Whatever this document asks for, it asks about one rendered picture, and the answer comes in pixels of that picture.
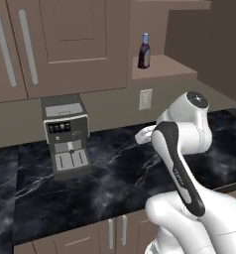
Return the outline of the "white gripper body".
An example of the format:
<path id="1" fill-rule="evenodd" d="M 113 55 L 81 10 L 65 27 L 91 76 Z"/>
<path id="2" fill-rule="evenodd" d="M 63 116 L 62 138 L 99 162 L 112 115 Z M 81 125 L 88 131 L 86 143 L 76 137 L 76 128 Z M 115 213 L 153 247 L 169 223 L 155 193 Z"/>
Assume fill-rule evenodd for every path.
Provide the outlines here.
<path id="1" fill-rule="evenodd" d="M 156 128 L 155 125 L 147 126 L 140 130 L 135 135 L 135 140 L 139 145 L 149 143 L 151 141 L 152 133 L 154 129 Z"/>

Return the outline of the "dark condiment bottle blue cap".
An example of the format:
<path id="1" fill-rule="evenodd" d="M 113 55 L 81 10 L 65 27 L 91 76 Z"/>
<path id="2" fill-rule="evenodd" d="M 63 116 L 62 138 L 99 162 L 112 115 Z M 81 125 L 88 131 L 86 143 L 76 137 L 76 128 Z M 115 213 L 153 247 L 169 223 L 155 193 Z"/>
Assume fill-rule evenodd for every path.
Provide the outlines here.
<path id="1" fill-rule="evenodd" d="M 149 45 L 149 34 L 144 33 L 142 38 L 142 45 L 139 51 L 138 68 L 148 68 L 150 66 L 150 45 Z"/>

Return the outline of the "brown open shelf board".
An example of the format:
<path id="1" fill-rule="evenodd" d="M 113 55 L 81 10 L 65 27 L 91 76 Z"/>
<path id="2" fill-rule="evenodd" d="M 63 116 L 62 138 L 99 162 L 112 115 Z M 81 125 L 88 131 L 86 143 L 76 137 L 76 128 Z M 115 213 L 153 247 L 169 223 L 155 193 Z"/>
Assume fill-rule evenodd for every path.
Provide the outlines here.
<path id="1" fill-rule="evenodd" d="M 133 57 L 132 79 L 168 77 L 168 76 L 189 76 L 197 77 L 197 72 L 165 55 L 151 56 L 150 66 L 138 68 L 138 58 Z"/>

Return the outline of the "grey coffee machine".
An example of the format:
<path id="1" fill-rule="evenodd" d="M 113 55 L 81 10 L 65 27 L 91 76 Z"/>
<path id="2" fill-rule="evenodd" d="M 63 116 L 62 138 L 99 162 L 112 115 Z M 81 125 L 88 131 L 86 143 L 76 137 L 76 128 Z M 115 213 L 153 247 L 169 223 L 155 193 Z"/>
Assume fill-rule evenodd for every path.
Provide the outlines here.
<path id="1" fill-rule="evenodd" d="M 65 181 L 89 174 L 91 163 L 86 150 L 89 119 L 80 96 L 45 97 L 41 105 L 54 179 Z"/>

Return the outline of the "white wall outlet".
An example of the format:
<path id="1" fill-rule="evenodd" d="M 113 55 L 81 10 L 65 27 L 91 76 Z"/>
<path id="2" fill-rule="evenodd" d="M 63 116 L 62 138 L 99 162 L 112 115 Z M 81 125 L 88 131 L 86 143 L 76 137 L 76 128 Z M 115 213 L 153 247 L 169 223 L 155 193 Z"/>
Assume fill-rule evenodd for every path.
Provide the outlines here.
<path id="1" fill-rule="evenodd" d="M 144 89 L 140 91 L 139 109 L 145 110 L 150 109 L 152 105 L 152 89 Z"/>

